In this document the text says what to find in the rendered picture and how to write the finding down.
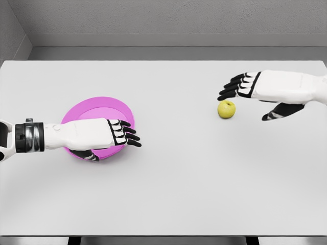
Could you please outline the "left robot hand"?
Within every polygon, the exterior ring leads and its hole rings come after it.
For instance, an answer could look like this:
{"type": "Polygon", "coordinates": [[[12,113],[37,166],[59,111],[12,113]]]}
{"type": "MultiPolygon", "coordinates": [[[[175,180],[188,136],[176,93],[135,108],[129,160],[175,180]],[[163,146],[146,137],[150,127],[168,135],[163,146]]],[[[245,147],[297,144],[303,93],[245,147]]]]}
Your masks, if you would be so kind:
{"type": "Polygon", "coordinates": [[[93,118],[70,121],[61,125],[64,134],[64,147],[77,158],[87,161],[100,161],[94,150],[113,146],[142,144],[136,130],[127,121],[120,119],[93,118]]]}

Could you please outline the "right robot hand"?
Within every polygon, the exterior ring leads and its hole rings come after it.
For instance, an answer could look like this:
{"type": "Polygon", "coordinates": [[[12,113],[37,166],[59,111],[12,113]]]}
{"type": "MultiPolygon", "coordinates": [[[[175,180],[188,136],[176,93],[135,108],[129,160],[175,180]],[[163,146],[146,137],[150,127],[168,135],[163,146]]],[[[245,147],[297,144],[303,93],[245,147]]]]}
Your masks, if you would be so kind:
{"type": "Polygon", "coordinates": [[[311,80],[304,73],[278,70],[246,72],[230,79],[219,92],[218,100],[233,97],[278,103],[263,115],[263,121],[290,116],[313,99],[311,80]]]}

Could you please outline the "pink plate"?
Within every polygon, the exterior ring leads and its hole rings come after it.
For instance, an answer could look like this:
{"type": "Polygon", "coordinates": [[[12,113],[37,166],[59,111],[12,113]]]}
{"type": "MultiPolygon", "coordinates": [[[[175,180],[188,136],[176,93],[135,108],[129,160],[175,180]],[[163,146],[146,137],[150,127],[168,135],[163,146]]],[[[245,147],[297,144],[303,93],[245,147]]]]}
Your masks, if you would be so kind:
{"type": "Polygon", "coordinates": [[[119,119],[135,128],[131,109],[122,101],[112,97],[93,97],[74,105],[62,119],[62,124],[73,120],[91,118],[119,119]]]}

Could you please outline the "yellow-green apple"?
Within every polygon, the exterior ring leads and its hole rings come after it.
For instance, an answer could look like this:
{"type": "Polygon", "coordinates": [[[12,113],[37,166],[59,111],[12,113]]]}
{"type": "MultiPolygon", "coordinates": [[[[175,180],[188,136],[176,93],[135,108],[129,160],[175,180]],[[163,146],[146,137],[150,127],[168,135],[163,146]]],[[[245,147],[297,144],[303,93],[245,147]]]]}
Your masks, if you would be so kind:
{"type": "Polygon", "coordinates": [[[229,119],[234,116],[236,112],[236,106],[231,101],[223,100],[219,103],[217,111],[221,118],[229,119]]]}

